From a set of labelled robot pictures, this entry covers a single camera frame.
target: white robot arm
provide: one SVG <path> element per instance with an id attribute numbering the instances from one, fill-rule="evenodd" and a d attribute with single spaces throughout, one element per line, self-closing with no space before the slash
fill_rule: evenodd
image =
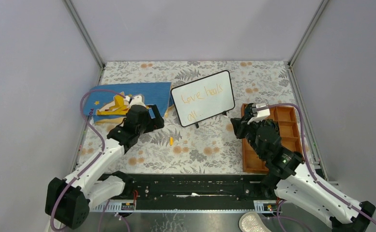
<path id="1" fill-rule="evenodd" d="M 156 105 L 151 105 L 155 118 L 149 109 L 135 101 L 126 114 L 123 125 L 112 129 L 100 148 L 78 169 L 63 180 L 54 178 L 48 184 L 45 212 L 71 229 L 78 228 L 87 218 L 90 209 L 121 195 L 125 189 L 124 181 L 110 176 L 95 184 L 107 167 L 122 157 L 138 141 L 141 134 L 164 127 Z"/>
<path id="2" fill-rule="evenodd" d="M 264 120 L 269 115 L 265 104 L 249 104 L 242 118 L 231 119 L 236 137 L 246 139 L 269 168 L 262 180 L 266 187 L 263 194 L 274 192 L 319 218 L 332 231 L 365 231 L 370 220 L 363 214 L 371 218 L 376 207 L 343 194 L 316 175 L 301 153 L 283 147 L 275 123 Z"/>

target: wooden tray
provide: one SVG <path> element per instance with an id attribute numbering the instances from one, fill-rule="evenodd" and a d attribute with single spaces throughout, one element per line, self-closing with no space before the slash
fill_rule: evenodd
<path id="1" fill-rule="evenodd" d="M 242 104 L 241 115 L 244 114 L 246 104 Z M 271 108 L 268 117 L 279 124 L 279 132 L 282 137 L 282 145 L 291 151 L 302 153 L 298 123 L 296 122 L 295 109 L 293 107 L 278 106 Z M 266 174 L 269 169 L 265 162 L 261 161 L 246 139 L 242 139 L 243 171 L 246 173 Z"/>

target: leaf pattern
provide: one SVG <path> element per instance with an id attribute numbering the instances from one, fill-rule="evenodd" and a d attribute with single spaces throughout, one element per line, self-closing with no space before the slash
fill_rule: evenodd
<path id="1" fill-rule="evenodd" d="M 229 117 L 241 116 L 242 103 L 295 103 L 284 63 L 279 61 L 115 61 L 106 64 L 100 84 L 169 81 L 176 87 L 222 70 L 229 70 L 234 90 L 235 108 L 228 112 Z M 103 137 L 115 126 L 90 122 Z M 218 115 L 199 122 L 198 129 L 183 128 L 171 107 L 165 127 L 142 134 L 138 143 L 110 165 L 107 172 L 241 174 L 241 140 L 235 138 L 229 126 L 229 120 Z M 85 133 L 79 165 L 101 146 L 93 131 L 87 128 Z"/>
<path id="2" fill-rule="evenodd" d="M 196 77 L 199 77 L 200 73 L 196 69 L 187 69 L 182 70 L 178 73 L 178 75 L 175 77 L 175 79 L 184 80 L 184 81 L 192 81 L 196 79 Z"/>

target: gray wall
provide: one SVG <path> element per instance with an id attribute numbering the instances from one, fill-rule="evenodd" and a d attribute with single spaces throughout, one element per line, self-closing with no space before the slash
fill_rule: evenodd
<path id="1" fill-rule="evenodd" d="M 44 231 L 47 184 L 68 173 L 98 71 L 61 0 L 0 0 L 0 232 Z"/>
<path id="2" fill-rule="evenodd" d="M 104 61 L 289 60 L 320 0 L 74 0 Z"/>
<path id="3" fill-rule="evenodd" d="M 330 1 L 294 70 L 329 175 L 376 205 L 376 0 Z"/>

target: table surface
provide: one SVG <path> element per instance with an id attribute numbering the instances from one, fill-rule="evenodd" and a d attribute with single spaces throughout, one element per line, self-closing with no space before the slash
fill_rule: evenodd
<path id="1" fill-rule="evenodd" d="M 173 87 L 228 70 L 232 79 L 235 108 L 229 117 L 241 117 L 243 103 L 295 103 L 293 90 L 282 61 L 158 61 L 108 62 L 101 85 L 171 82 Z M 164 117 L 165 127 L 140 136 L 138 143 L 109 166 L 107 173 L 145 174 L 242 174 L 241 140 L 235 138 L 229 119 L 214 116 L 183 128 L 174 107 Z M 105 137 L 116 124 L 91 124 Z M 101 146 L 96 134 L 87 128 L 78 165 Z M 169 144 L 170 137 L 174 143 Z M 309 162 L 313 162 L 306 144 Z"/>
<path id="2" fill-rule="evenodd" d="M 241 232 L 239 219 L 242 213 L 132 213 L 126 219 L 133 232 Z M 292 217 L 306 224 L 312 231 L 330 232 L 318 218 L 291 203 L 283 205 L 282 216 Z M 90 213 L 87 220 L 73 232 L 98 231 L 100 213 Z M 272 232 L 282 232 L 277 219 L 267 219 L 263 215 L 263 223 Z M 300 224 L 286 219 L 281 220 L 287 232 L 308 232 Z M 113 213 L 105 213 L 101 232 L 125 232 L 126 225 L 114 217 Z"/>

